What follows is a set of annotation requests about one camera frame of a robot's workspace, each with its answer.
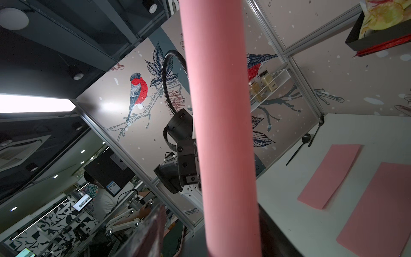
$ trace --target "black fork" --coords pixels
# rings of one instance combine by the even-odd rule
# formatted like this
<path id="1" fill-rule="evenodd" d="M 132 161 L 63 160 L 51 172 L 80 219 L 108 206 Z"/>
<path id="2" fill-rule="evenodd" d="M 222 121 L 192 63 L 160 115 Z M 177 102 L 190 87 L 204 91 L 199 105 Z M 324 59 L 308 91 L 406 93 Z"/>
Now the black fork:
<path id="1" fill-rule="evenodd" d="M 321 127 L 322 125 L 324 125 L 324 115 L 322 115 L 322 116 L 320 117 L 320 123 L 318 123 L 318 129 L 317 129 L 317 131 L 315 132 L 314 136 L 312 137 L 311 142 L 308 144 L 308 147 L 311 146 L 312 142 L 314 141 L 315 135 L 317 135 L 317 132 L 318 132 L 318 130 L 320 129 L 320 127 Z"/>

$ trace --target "monitor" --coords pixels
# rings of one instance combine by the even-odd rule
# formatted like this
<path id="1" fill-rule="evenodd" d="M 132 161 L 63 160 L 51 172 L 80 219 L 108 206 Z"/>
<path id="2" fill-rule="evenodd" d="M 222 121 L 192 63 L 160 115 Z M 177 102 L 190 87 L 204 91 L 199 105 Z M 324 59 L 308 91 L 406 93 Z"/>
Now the monitor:
<path id="1" fill-rule="evenodd" d="M 16 255 L 16 257 L 34 257 L 34 256 L 36 255 L 27 248 L 24 248 L 18 255 Z"/>
<path id="2" fill-rule="evenodd" d="M 80 200 L 78 200 L 74 205 L 74 209 L 81 211 L 93 198 L 88 194 L 85 194 Z"/>

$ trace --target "spice jar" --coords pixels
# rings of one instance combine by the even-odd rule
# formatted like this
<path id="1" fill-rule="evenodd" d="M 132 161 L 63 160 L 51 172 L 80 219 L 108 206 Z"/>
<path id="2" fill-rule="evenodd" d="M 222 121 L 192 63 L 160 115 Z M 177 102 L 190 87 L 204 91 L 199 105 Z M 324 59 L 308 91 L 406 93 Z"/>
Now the spice jar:
<path id="1" fill-rule="evenodd" d="M 261 102 L 264 100 L 264 98 L 267 96 L 268 91 L 267 89 L 264 89 L 261 91 L 261 86 L 255 81 L 255 79 L 250 80 L 248 82 L 248 85 L 250 87 L 250 94 L 256 99 L 258 102 Z"/>
<path id="2" fill-rule="evenodd" d="M 278 88 L 277 84 L 275 83 L 274 79 L 272 78 L 272 75 L 268 73 L 268 71 L 264 71 L 260 74 L 261 81 L 265 86 L 268 87 L 268 89 L 273 92 Z"/>

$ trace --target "black box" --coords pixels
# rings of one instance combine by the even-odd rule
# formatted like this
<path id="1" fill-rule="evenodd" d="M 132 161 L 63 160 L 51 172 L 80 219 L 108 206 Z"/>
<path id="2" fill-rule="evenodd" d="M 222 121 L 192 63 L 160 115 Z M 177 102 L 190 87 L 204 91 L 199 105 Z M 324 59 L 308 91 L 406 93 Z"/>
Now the black box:
<path id="1" fill-rule="evenodd" d="M 84 167 L 113 197 L 135 176 L 129 167 L 125 164 L 120 167 L 119 164 L 114 161 L 114 158 L 118 159 L 119 157 L 109 148 Z M 108 186 L 111 183 L 115 184 L 119 190 L 116 192 L 109 190 Z"/>
<path id="2" fill-rule="evenodd" d="M 370 47 L 411 34 L 411 20 L 401 22 L 390 28 L 375 32 L 368 37 L 358 39 L 363 25 L 364 12 L 361 13 L 345 43 L 354 51 L 361 51 Z"/>

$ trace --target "ceiling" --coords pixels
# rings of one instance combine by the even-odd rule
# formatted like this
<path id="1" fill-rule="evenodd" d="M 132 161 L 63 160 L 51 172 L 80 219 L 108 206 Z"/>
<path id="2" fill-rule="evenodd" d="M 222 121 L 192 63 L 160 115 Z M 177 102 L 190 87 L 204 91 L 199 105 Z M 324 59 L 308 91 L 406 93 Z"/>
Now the ceiling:
<path id="1" fill-rule="evenodd" d="M 2 221 L 0 222 L 0 233 L 76 183 L 78 178 L 73 174 L 102 147 L 106 145 L 103 144 L 101 138 L 94 131 L 88 130 L 75 145 L 24 191 L 0 205 L 0 220 Z"/>
<path id="2" fill-rule="evenodd" d="M 17 8 L 29 18 L 22 30 L 0 27 L 0 94 L 77 98 L 167 20 L 164 2 L 154 2 L 150 14 L 142 0 L 0 0 L 0 9 Z M 84 77 L 73 80 L 69 65 Z M 0 113 L 0 132 L 14 141 L 50 135 L 23 164 L 0 172 L 0 232 L 75 183 L 80 162 L 102 147 L 77 123 L 85 125 L 75 112 Z M 32 162 L 35 172 L 26 169 Z"/>
<path id="3" fill-rule="evenodd" d="M 115 13 L 109 18 L 96 2 Z M 29 18 L 22 30 L 0 27 L 0 93 L 76 98 L 167 20 L 163 2 L 155 2 L 150 14 L 142 0 L 0 0 L 0 9 L 17 8 Z M 121 19 L 116 25 L 113 16 Z M 73 80 L 69 65 L 84 77 Z"/>

